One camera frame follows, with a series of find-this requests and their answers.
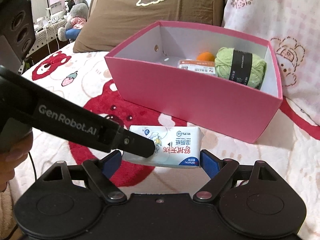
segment bear print nose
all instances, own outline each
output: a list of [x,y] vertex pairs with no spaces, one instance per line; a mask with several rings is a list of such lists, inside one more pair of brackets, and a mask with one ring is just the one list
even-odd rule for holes
[[112,120],[117,122],[119,125],[124,126],[124,122],[116,115],[114,114],[109,114],[106,116],[106,119]]

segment green yarn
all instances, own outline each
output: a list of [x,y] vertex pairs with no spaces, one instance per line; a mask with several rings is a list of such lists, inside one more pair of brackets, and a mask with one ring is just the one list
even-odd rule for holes
[[[233,50],[233,48],[225,47],[219,49],[216,59],[214,61],[219,77],[229,79],[233,58]],[[252,54],[252,68],[250,78],[248,81],[249,87],[256,88],[260,85],[266,68],[267,63],[258,55]]]

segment brown pillow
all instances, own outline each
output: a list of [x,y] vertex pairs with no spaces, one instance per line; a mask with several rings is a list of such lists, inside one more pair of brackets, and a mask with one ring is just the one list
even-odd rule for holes
[[75,41],[73,52],[110,51],[158,20],[220,26],[223,18],[224,0],[139,1],[98,0],[94,12]]

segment pink storage box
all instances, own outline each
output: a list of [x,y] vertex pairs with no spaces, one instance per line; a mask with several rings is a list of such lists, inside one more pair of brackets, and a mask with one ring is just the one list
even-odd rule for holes
[[[267,62],[260,90],[223,78],[179,69],[221,47],[255,53]],[[254,143],[283,100],[276,55],[269,41],[197,23],[158,21],[105,56],[124,100]]]

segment beige fleece sleeve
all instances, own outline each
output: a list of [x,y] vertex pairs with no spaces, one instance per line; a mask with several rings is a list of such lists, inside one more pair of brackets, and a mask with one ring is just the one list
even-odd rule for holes
[[6,191],[0,193],[0,240],[18,240],[22,236],[19,228],[13,232],[16,222],[13,218],[12,207],[13,202],[8,184]]

